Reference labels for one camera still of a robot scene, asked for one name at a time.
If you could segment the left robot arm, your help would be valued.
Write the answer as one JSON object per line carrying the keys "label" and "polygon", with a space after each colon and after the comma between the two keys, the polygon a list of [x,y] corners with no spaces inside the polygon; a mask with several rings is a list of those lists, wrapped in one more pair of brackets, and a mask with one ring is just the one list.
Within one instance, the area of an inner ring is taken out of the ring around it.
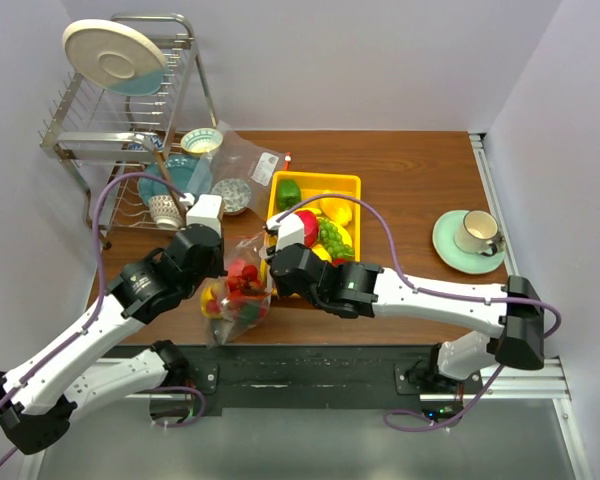
{"label": "left robot arm", "polygon": [[183,388],[189,362],[168,340],[96,375],[89,368],[128,336],[225,274],[221,232],[193,224],[165,248],[126,265],[96,302],[41,352],[0,371],[0,427],[25,455],[57,442],[79,419],[128,394]]}

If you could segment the grey toy fish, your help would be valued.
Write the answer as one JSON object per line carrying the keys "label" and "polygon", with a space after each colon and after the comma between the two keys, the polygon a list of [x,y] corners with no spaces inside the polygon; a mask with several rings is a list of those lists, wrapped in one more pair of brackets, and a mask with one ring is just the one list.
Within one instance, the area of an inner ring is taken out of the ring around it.
{"label": "grey toy fish", "polygon": [[207,346],[218,347],[230,343],[237,335],[236,323],[223,318],[210,319],[207,323]]}

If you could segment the yellow bell pepper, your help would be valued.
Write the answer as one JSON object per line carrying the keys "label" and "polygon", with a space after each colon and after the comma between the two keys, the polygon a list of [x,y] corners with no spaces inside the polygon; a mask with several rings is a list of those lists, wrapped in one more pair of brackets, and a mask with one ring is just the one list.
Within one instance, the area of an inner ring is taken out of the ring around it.
{"label": "yellow bell pepper", "polygon": [[224,293],[225,287],[222,282],[211,283],[203,289],[200,296],[200,306],[205,318],[219,319],[223,317],[221,302]]}

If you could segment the pink peach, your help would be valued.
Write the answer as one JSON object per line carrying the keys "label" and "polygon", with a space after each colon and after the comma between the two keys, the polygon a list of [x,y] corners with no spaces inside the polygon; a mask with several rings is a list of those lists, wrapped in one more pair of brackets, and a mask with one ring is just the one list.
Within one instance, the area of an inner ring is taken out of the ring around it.
{"label": "pink peach", "polygon": [[227,272],[229,277],[241,277],[244,268],[248,265],[248,262],[243,258],[233,259],[228,267]]}

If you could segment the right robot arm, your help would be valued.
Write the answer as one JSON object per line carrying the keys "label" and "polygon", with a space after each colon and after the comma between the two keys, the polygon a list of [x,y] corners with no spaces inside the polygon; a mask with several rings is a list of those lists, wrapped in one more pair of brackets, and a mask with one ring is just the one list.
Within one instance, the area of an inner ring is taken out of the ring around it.
{"label": "right robot arm", "polygon": [[266,262],[279,296],[298,295],[340,318],[406,316],[467,329],[457,340],[434,345],[428,363],[404,371],[413,385],[446,393],[492,365],[544,366],[544,309],[523,277],[511,276],[504,285],[405,282],[396,270],[376,264],[333,265],[302,244],[270,247]]}

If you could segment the yellow lemon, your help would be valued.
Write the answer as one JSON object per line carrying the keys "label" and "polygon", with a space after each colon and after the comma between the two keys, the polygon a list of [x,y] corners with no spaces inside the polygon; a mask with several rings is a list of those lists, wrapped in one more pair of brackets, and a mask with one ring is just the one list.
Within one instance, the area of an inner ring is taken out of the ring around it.
{"label": "yellow lemon", "polygon": [[345,199],[325,197],[319,200],[322,213],[331,221],[346,227],[353,219],[352,204]]}

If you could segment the orange zip top bag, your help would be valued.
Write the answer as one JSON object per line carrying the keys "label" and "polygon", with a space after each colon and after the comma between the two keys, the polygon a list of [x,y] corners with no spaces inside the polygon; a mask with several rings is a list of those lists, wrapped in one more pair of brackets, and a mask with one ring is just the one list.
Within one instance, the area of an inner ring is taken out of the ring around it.
{"label": "orange zip top bag", "polygon": [[228,239],[226,272],[208,280],[200,294],[206,345],[228,344],[257,326],[269,313],[272,287],[261,269],[265,233]]}

